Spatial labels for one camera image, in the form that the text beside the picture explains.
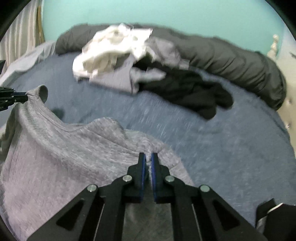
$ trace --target white cloth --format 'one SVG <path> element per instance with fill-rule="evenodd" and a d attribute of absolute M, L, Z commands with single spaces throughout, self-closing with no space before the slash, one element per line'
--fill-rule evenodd
<path fill-rule="evenodd" d="M 150 28 L 131 29 L 123 23 L 98 31 L 74 59 L 74 77 L 93 78 L 99 73 L 110 72 L 114 69 L 117 57 L 123 54 L 132 53 L 136 60 L 145 56 L 146 52 L 153 55 L 145 44 L 151 33 Z"/>

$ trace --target teal wall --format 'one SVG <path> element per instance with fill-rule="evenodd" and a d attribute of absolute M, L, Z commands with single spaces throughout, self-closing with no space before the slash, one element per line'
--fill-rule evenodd
<path fill-rule="evenodd" d="M 46 40 L 79 23 L 155 23 L 266 54 L 284 23 L 265 0 L 43 0 Z"/>

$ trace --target bed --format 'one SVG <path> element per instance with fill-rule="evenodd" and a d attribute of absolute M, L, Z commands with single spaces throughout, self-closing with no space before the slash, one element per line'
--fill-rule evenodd
<path fill-rule="evenodd" d="M 45 105 L 64 123 L 90 123 L 108 116 L 125 129 L 161 140 L 181 158 L 194 185 L 212 187 L 253 225 L 256 207 L 264 201 L 275 198 L 278 203 L 296 204 L 290 126 L 258 95 L 192 67 L 204 81 L 221 83 L 234 100 L 231 109 L 218 108 L 213 119 L 205 120 L 147 91 L 130 95 L 88 81 L 77 82 L 72 64 L 79 52 L 56 55 L 54 43 L 49 46 L 46 57 L 29 70 L 11 75 L 4 85 L 20 92 L 45 85 L 49 91 Z M 11 109 L 1 113 L 0 126 Z M 287 111 L 282 107 L 280 113 L 286 122 Z"/>

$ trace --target light gray shirt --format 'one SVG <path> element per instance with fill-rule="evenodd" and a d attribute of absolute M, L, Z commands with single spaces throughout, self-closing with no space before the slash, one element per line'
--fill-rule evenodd
<path fill-rule="evenodd" d="M 44 102 L 47 88 L 28 92 L 17 104 L 1 139 L 0 214 L 14 236 L 25 241 L 87 185 L 110 184 L 126 174 L 144 152 L 152 152 L 171 175 L 192 184 L 179 157 L 161 141 L 123 129 L 111 118 L 65 124 Z M 170 208 L 153 203 L 127 206 L 123 240 L 173 240 Z"/>

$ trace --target white bedpost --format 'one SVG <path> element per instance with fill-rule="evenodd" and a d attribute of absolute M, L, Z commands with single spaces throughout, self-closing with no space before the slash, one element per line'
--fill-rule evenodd
<path fill-rule="evenodd" d="M 275 34 L 273 35 L 273 39 L 274 39 L 274 42 L 270 46 L 270 50 L 268 51 L 267 56 L 271 58 L 273 61 L 276 61 L 276 54 L 278 51 L 277 44 L 279 42 L 279 36 Z"/>

